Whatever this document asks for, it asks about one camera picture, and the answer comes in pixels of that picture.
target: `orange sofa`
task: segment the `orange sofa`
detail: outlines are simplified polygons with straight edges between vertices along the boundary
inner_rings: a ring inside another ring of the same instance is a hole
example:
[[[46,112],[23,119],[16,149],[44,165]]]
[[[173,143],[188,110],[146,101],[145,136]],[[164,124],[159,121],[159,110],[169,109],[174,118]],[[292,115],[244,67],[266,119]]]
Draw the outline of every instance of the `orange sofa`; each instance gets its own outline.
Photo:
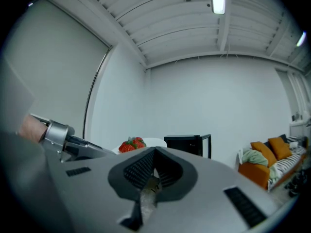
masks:
[[[273,188],[277,187],[286,179],[288,179],[301,166],[305,158],[306,153],[301,154],[301,156],[299,156],[298,162],[296,162],[292,167],[286,170],[285,173],[283,173],[282,177],[279,180],[277,180],[277,182],[273,185]],[[268,182],[270,176],[270,170],[268,167],[259,164],[253,164],[250,162],[245,162],[243,164],[240,164],[239,173],[249,178],[251,181],[255,182],[263,189],[268,190]]]

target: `black pillow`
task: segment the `black pillow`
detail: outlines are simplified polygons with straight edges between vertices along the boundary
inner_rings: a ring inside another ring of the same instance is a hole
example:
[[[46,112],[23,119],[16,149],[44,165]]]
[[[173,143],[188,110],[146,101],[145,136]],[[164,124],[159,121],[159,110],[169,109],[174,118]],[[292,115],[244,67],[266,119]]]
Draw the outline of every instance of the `black pillow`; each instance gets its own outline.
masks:
[[[273,151],[273,148],[272,148],[270,142],[265,142],[264,145],[266,145],[271,151]]]
[[[288,143],[286,134],[280,135],[279,137],[281,137],[285,143]]]

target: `striped blanket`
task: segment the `striped blanket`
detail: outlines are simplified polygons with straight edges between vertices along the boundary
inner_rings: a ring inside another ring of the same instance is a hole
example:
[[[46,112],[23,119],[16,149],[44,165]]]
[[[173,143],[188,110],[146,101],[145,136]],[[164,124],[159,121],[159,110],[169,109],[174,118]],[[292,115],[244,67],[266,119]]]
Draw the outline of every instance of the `striped blanket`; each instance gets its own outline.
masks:
[[[296,137],[287,137],[287,141],[288,143],[294,142],[296,141]],[[292,155],[290,157],[276,162],[276,168],[282,173],[282,177],[300,161],[301,156],[306,153],[306,149],[302,146],[298,146],[297,148],[291,149],[291,152]],[[279,179],[280,178],[268,180],[268,191],[274,187]]]

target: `white ceiling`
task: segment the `white ceiling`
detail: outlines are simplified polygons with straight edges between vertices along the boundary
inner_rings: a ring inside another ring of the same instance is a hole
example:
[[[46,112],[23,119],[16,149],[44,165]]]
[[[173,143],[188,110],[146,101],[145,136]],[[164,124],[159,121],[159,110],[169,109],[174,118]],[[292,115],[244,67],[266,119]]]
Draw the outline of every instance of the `white ceiling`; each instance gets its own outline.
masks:
[[[307,41],[296,47],[302,31],[279,0],[226,0],[224,15],[212,13],[211,0],[78,0],[98,22],[72,11],[70,1],[52,1],[97,34],[110,30],[102,38],[123,41],[146,68],[214,54],[262,57],[302,71],[311,64]]]

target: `orange pillow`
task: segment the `orange pillow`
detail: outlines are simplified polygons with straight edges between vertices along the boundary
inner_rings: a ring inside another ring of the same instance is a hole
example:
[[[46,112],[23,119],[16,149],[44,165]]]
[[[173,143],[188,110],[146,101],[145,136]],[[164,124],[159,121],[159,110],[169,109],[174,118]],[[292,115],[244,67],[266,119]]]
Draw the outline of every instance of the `orange pillow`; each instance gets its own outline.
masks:
[[[268,141],[273,148],[277,160],[282,160],[292,155],[289,147],[281,137],[270,138]]]
[[[262,142],[251,142],[252,149],[262,153],[263,157],[268,160],[268,167],[271,167],[276,162],[276,157],[271,150]]]

